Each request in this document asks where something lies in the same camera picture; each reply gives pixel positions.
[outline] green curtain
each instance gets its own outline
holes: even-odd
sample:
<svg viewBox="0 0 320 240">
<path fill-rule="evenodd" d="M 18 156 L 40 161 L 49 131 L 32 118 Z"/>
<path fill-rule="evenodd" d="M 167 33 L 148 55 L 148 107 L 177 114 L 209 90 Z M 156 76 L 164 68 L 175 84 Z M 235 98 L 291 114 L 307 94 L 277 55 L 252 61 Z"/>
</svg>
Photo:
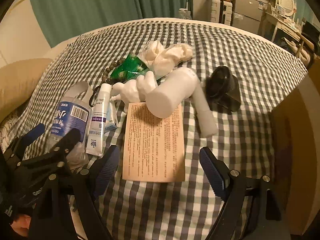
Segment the green curtain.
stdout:
<svg viewBox="0 0 320 240">
<path fill-rule="evenodd" d="M 30 0 L 49 45 L 114 23 L 176 17 L 187 0 Z"/>
<path fill-rule="evenodd" d="M 302 21 L 302 18 L 305 18 L 308 22 L 312 23 L 313 20 L 313 11 L 306 2 L 306 0 L 294 0 L 297 3 L 297 13 L 295 16 L 295 21 L 299 19 L 299 22 Z"/>
</svg>

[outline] metal bolt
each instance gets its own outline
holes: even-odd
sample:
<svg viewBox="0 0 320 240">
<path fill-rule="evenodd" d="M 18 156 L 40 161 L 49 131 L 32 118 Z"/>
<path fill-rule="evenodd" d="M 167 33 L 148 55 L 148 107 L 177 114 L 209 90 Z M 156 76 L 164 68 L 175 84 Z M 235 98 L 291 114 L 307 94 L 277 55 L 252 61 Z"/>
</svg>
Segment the metal bolt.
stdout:
<svg viewBox="0 0 320 240">
<path fill-rule="evenodd" d="M 230 171 L 230 174 L 234 177 L 238 177 L 239 176 L 239 171 L 236 171 L 236 170 L 232 170 Z"/>
<path fill-rule="evenodd" d="M 57 177 L 56 174 L 51 174 L 51 175 L 49 176 L 49 180 L 54 180 L 54 179 L 56 179 L 56 177 Z"/>
<path fill-rule="evenodd" d="M 264 175 L 264 176 L 262 177 L 262 179 L 263 179 L 265 182 L 269 182 L 269 181 L 270 181 L 270 177 L 267 176 L 267 175 Z"/>
<path fill-rule="evenodd" d="M 64 162 L 58 162 L 57 163 L 57 167 L 59 167 L 59 168 L 63 167 L 63 165 L 64 165 Z"/>
<path fill-rule="evenodd" d="M 80 171 L 80 174 L 81 175 L 87 175 L 89 173 L 89 170 L 88 169 L 82 169 L 81 171 Z"/>
</svg>

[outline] checkered tablecloth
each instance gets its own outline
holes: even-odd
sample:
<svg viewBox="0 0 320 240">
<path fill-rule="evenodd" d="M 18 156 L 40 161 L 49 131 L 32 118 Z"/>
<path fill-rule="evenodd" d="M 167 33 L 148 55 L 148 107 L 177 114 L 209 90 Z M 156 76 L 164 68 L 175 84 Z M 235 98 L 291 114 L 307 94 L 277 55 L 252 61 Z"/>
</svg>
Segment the checkered tablecloth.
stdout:
<svg viewBox="0 0 320 240">
<path fill-rule="evenodd" d="M 228 66 L 239 80 L 242 104 L 236 113 L 218 107 L 213 114 L 219 134 L 207 139 L 199 137 L 192 100 L 186 99 L 186 181 L 123 180 L 121 159 L 114 179 L 100 198 L 100 213 L 114 239 L 205 239 L 222 203 L 204 176 L 199 150 L 208 146 L 230 169 L 246 176 L 270 174 L 273 149 L 268 113 L 306 74 L 302 62 L 281 48 L 228 29 L 157 20 L 124 23 L 97 34 L 82 35 L 51 63 L 9 137 L 20 136 L 41 122 L 46 132 L 28 147 L 25 157 L 43 154 L 54 111 L 68 88 L 79 81 L 94 88 L 112 61 L 128 53 L 139 54 L 149 40 L 159 40 L 165 47 L 175 43 L 191 45 L 194 57 L 180 65 L 196 70 L 201 81 L 215 67 Z M 106 138 L 107 146 L 118 145 L 121 152 L 125 133 L 123 107 L 121 103 L 117 112 L 121 127 Z"/>
</svg>

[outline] green packet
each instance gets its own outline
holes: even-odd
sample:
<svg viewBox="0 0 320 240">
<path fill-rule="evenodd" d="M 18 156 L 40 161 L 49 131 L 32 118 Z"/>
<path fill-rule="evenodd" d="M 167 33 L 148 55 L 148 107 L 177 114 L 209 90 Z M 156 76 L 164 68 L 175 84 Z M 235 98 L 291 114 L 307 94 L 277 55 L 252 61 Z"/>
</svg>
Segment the green packet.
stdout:
<svg viewBox="0 0 320 240">
<path fill-rule="evenodd" d="M 129 54 L 125 61 L 113 70 L 110 79 L 114 80 L 130 80 L 137 77 L 142 72 L 148 71 L 147 65 L 139 59 L 136 55 Z"/>
</svg>

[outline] beige cushion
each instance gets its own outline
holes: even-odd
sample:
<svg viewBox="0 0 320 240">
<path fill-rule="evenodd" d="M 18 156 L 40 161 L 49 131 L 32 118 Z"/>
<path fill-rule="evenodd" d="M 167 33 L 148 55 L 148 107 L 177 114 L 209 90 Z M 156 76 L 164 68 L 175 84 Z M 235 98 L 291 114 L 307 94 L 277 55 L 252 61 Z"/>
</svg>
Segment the beige cushion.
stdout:
<svg viewBox="0 0 320 240">
<path fill-rule="evenodd" d="M 0 122 L 31 95 L 50 58 L 20 60 L 0 68 Z"/>
</svg>

